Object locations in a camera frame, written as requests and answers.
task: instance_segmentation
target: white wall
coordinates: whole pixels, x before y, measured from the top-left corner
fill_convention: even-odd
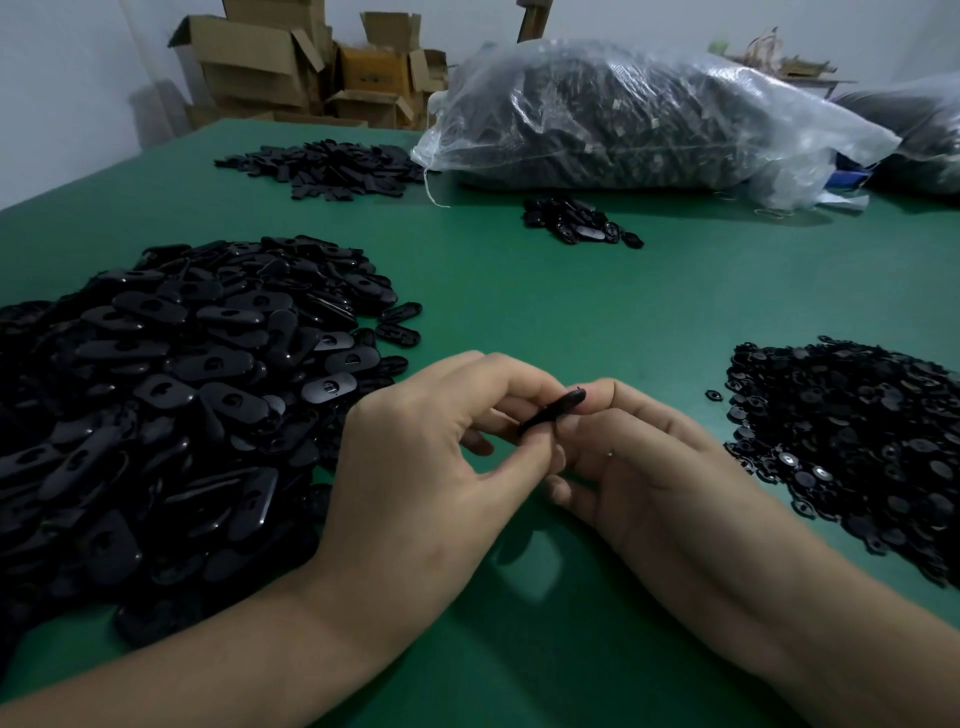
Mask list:
[[[514,42],[514,0],[326,0],[338,39],[363,41],[360,10],[423,15],[421,40],[462,61]],[[0,0],[0,208],[91,174],[186,131],[202,102],[188,49],[166,42],[189,12],[219,0]],[[865,82],[960,68],[957,0],[555,0],[547,35],[609,37],[700,51],[742,50],[777,25],[784,53],[830,60]]]
[[[907,48],[896,81],[960,70],[960,2],[939,0]]]

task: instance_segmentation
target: fingernail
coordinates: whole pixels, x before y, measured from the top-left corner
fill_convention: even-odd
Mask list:
[[[577,431],[579,422],[579,415],[561,415],[557,418],[557,434],[572,435]]]

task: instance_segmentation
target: green table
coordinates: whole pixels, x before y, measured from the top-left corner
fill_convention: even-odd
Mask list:
[[[567,247],[519,221],[520,195],[449,175],[402,199],[294,202],[287,185],[215,169],[214,158],[326,135],[412,145],[403,133],[223,121],[0,214],[3,303],[53,298],[132,264],[147,246],[300,232],[362,247],[423,303],[413,369],[466,349],[525,359],[567,383],[616,376],[732,430],[720,388],[735,344],[817,334],[879,343],[960,368],[960,214],[874,199],[860,217],[763,219],[709,195],[584,194],[647,241]],[[770,489],[786,500],[786,489]],[[833,546],[960,625],[960,594],[898,556],[877,558],[838,525]],[[23,642],[0,700],[121,654],[110,609],[44,624]],[[532,498],[464,594],[330,725],[758,725],[799,720],[713,657],[579,523]]]

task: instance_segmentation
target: wrist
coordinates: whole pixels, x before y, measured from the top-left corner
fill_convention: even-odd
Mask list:
[[[368,584],[321,573],[311,562],[287,575],[290,588],[310,629],[333,636],[364,662],[380,670],[414,641],[395,625],[389,605],[370,595]]]

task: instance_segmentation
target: plastic bag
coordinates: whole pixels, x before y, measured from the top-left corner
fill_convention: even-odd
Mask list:
[[[535,40],[461,65],[413,158],[501,188],[725,189],[814,204],[834,151],[873,164],[889,131],[716,56],[602,40]]]
[[[836,103],[903,137],[897,152],[876,169],[876,182],[960,194],[960,73],[853,91]]]

